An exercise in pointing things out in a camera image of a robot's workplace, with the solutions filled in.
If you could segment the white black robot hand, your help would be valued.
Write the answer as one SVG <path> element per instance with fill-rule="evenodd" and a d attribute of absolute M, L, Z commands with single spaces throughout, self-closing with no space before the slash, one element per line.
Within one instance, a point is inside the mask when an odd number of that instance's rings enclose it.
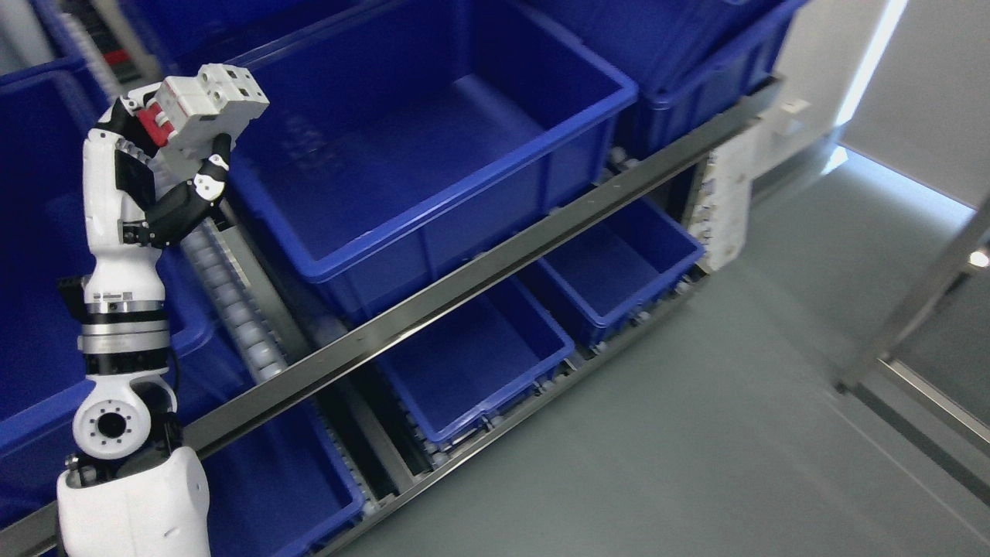
<path fill-rule="evenodd" d="M 236 147 L 229 136 L 214 138 L 206 158 L 187 159 L 159 148 L 142 127 L 137 112 L 161 83 L 114 99 L 84 139 L 84 225 L 94 258 L 81 282 L 86 314 L 161 310 L 162 252 L 211 216 L 227 192 Z"/>

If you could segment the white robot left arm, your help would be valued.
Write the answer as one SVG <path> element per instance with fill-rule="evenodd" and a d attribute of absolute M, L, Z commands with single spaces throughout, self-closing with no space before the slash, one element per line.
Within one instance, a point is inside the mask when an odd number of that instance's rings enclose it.
<path fill-rule="evenodd" d="M 209 556 L 210 487 L 164 378 L 172 349 L 162 301 L 63 298 L 81 327 L 90 390 L 71 420 L 77 451 L 56 481 L 60 551 Z"/>

